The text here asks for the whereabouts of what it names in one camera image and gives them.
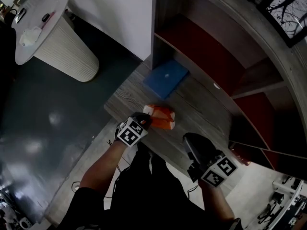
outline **wooden shelving unit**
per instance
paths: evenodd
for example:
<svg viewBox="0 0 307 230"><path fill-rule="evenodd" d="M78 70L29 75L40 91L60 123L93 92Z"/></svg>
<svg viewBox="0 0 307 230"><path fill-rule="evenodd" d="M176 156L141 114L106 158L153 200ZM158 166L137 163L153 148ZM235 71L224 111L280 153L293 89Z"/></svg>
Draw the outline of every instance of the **wooden shelving unit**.
<svg viewBox="0 0 307 230"><path fill-rule="evenodd" d="M170 58L179 61L233 115L229 140L234 142L236 154L307 179L303 172L307 162L306 136L288 90L291 86L263 56L262 49L255 42L250 48L246 44L244 50L253 55L252 61L233 50L239 45L237 41L251 40L249 34L217 10L219 23L223 20L231 25L231 31L221 32L227 35L223 41L214 28L214 5L208 4L213 7L206 10L205 0L154 1L152 69Z"/></svg>

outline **person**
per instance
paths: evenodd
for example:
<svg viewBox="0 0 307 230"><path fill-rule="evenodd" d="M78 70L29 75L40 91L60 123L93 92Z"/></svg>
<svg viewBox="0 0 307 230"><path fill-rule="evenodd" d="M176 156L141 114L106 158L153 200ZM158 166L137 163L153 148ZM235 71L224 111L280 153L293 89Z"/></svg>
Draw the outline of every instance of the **person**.
<svg viewBox="0 0 307 230"><path fill-rule="evenodd" d="M237 229L233 226L238 220L220 188L199 180L205 206L205 211L202 210L188 200L180 181L163 159L155 154L151 158L142 142L137 146L130 167L115 182L110 209L104 210L104 197L127 148L120 140L115 140L84 174L59 230L164 226Z"/></svg>

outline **white tabletop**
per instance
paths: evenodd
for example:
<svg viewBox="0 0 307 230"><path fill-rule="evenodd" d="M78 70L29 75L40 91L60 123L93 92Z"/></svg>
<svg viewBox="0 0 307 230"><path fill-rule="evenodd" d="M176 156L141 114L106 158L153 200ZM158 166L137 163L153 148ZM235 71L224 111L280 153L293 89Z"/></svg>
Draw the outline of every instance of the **white tabletop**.
<svg viewBox="0 0 307 230"><path fill-rule="evenodd" d="M66 9L67 3L68 0L27 0L24 5L19 8L19 11L22 8L25 8L27 12L18 24L15 22L15 20L12 23L12 28L14 28L16 31L15 61L18 65L22 65L31 59L34 53L43 44L59 22ZM52 12L55 14L43 28L37 42L32 46L24 47L20 45L20 37L24 30L32 29L35 26L40 26L44 15L47 13L51 14Z"/></svg>

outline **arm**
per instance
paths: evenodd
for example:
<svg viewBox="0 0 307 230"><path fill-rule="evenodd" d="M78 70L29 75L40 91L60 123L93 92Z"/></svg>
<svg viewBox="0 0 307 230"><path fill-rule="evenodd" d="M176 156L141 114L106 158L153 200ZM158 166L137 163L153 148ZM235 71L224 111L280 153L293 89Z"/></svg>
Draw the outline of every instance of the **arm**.
<svg viewBox="0 0 307 230"><path fill-rule="evenodd" d="M199 180L202 190L202 198L205 210L221 222L229 222L235 219L235 215L227 203L220 187L215 188Z"/></svg>
<svg viewBox="0 0 307 230"><path fill-rule="evenodd" d="M80 188L89 187L105 196L110 187L116 166L126 147L123 142L114 141L109 149L84 174Z"/></svg>

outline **orange object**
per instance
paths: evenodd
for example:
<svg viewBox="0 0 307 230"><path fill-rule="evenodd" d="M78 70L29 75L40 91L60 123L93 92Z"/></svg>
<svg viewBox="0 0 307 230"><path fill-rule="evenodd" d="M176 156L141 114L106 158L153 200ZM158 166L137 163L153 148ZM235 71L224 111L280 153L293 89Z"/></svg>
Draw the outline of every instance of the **orange object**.
<svg viewBox="0 0 307 230"><path fill-rule="evenodd" d="M157 105L146 105L143 112L151 116L151 126L162 129L173 129L175 127L175 113L168 108Z"/></svg>

